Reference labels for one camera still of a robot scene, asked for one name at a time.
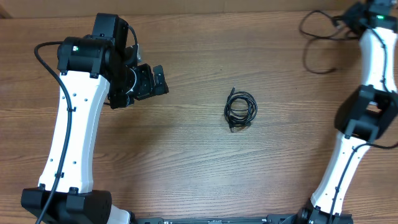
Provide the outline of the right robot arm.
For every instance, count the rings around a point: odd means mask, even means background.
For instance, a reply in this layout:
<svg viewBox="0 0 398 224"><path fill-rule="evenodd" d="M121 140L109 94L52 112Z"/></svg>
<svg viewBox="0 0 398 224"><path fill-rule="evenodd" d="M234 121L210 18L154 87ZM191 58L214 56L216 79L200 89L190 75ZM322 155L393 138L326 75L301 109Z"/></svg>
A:
<svg viewBox="0 0 398 224"><path fill-rule="evenodd" d="M298 30L317 40L359 43L362 56L361 84L338 108L334 119L336 144L320 185L297 214L284 223L352 223L342 212L343 200L351 180L366 152L397 117L397 86L394 56L397 43L397 17L391 14L397 1L356 2L343 14L325 17L336 28L331 35L315 35Z"/></svg>

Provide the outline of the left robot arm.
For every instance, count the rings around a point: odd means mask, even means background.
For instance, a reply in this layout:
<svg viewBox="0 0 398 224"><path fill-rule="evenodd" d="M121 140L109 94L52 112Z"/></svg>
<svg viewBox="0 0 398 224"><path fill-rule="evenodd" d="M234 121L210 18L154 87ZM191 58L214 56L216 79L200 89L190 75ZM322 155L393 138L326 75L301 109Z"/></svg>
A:
<svg viewBox="0 0 398 224"><path fill-rule="evenodd" d="M57 42L51 74L60 87L52 145L36 187L24 189L21 205L38 223L135 223L113 204L111 193L93 187L93 151L101 110L168 93L161 66L141 63L134 29L115 14L99 13L93 31Z"/></svg>

